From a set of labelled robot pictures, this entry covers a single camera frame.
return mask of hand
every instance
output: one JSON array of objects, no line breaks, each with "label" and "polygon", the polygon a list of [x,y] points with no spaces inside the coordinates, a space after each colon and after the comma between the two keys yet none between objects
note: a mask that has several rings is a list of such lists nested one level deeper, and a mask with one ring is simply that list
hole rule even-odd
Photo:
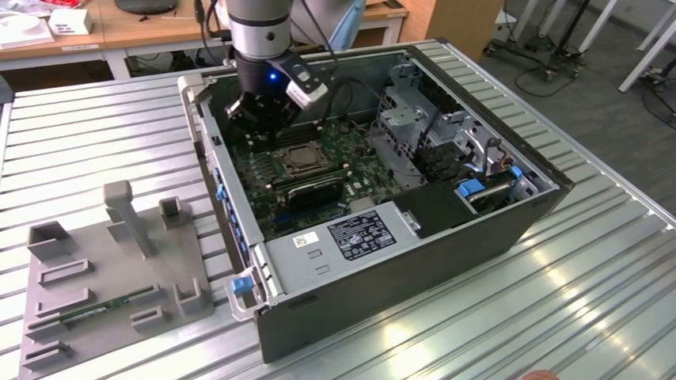
[{"label": "hand", "polygon": [[559,380],[559,378],[549,370],[535,370],[527,373],[522,380]]}]

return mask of motherboard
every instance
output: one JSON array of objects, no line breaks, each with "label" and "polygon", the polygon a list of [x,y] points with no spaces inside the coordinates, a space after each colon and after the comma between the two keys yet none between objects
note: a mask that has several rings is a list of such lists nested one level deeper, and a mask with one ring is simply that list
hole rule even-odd
[{"label": "motherboard", "polygon": [[362,211],[402,192],[371,147],[370,124],[335,120],[303,130],[303,137],[298,131],[289,135],[275,149],[247,139],[230,146],[267,240]]}]

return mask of barcode sticker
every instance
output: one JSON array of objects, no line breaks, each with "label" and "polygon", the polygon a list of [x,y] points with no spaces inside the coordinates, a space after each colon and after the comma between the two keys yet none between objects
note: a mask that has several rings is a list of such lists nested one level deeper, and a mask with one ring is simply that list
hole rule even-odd
[{"label": "barcode sticker", "polygon": [[90,49],[99,49],[99,44],[74,45],[62,47],[62,51],[90,50]]}]

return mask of black side panel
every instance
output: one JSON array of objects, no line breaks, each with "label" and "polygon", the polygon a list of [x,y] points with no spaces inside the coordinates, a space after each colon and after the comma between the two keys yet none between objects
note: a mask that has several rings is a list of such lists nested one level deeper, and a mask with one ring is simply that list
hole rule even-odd
[{"label": "black side panel", "polygon": [[429,184],[393,198],[399,210],[411,213],[421,224],[421,230],[415,231],[421,238],[427,238],[481,217],[455,195],[453,186],[450,182]]},{"label": "black side panel", "polygon": [[303,299],[271,308],[257,319],[265,362],[339,333],[502,255],[566,194],[566,190],[546,194]]}]

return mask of green circuit board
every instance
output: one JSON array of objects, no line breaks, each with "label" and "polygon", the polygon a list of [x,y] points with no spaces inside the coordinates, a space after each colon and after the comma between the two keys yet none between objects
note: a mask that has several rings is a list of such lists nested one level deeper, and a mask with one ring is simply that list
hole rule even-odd
[{"label": "green circuit board", "polygon": [[[402,192],[370,145],[369,125],[334,121],[313,141],[259,153],[246,142],[230,149],[267,240],[350,215],[355,200],[369,197],[381,204]],[[342,184],[341,200],[305,212],[290,211],[290,192],[323,181]]]}]

